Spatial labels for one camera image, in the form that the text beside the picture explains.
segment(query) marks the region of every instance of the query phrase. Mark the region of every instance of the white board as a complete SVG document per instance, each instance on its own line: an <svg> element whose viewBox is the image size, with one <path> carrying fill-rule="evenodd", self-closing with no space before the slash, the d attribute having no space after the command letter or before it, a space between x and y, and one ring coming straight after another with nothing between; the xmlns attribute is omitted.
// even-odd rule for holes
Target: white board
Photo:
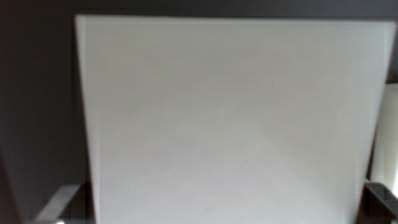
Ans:
<svg viewBox="0 0 398 224"><path fill-rule="evenodd" d="M398 84L389 84L383 90L371 181L383 183L398 196Z"/></svg>
<svg viewBox="0 0 398 224"><path fill-rule="evenodd" d="M351 224L394 24L78 16L99 224Z"/></svg>

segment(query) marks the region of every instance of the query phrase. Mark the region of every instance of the dark background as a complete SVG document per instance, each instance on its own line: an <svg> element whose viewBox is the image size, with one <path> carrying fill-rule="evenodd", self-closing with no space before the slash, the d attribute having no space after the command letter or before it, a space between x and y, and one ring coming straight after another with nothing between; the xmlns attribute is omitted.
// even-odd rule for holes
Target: dark background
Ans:
<svg viewBox="0 0 398 224"><path fill-rule="evenodd" d="M0 0L1 224L33 218L58 186L88 179L76 13L398 20L398 0Z"/></svg>

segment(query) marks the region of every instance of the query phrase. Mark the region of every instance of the white surface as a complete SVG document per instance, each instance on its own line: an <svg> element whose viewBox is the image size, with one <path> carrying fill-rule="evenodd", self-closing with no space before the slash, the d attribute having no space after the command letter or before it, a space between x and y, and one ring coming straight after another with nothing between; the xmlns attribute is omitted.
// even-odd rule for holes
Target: white surface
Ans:
<svg viewBox="0 0 398 224"><path fill-rule="evenodd" d="M392 23L78 17L99 224L351 224Z"/></svg>
<svg viewBox="0 0 398 224"><path fill-rule="evenodd" d="M371 181L398 196L398 84L385 86L376 127Z"/></svg>

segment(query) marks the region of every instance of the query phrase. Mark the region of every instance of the white panel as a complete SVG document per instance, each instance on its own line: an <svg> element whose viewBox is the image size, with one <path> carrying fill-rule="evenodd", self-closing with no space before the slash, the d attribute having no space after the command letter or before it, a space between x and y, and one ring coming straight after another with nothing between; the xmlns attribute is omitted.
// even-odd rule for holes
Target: white panel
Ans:
<svg viewBox="0 0 398 224"><path fill-rule="evenodd" d="M99 224L351 224L392 23L81 16Z"/></svg>
<svg viewBox="0 0 398 224"><path fill-rule="evenodd" d="M383 90L371 181L383 183L398 196L398 84Z"/></svg>

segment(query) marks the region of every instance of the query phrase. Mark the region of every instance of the blank white sheet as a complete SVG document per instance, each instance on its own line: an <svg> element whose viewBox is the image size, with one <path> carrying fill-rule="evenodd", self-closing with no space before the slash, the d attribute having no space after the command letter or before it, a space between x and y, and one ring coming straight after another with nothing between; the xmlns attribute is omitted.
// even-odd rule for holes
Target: blank white sheet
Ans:
<svg viewBox="0 0 398 224"><path fill-rule="evenodd" d="M351 224L387 22L78 16L99 224Z"/></svg>
<svg viewBox="0 0 398 224"><path fill-rule="evenodd" d="M376 124L371 181L398 196L398 84L385 85Z"/></svg>

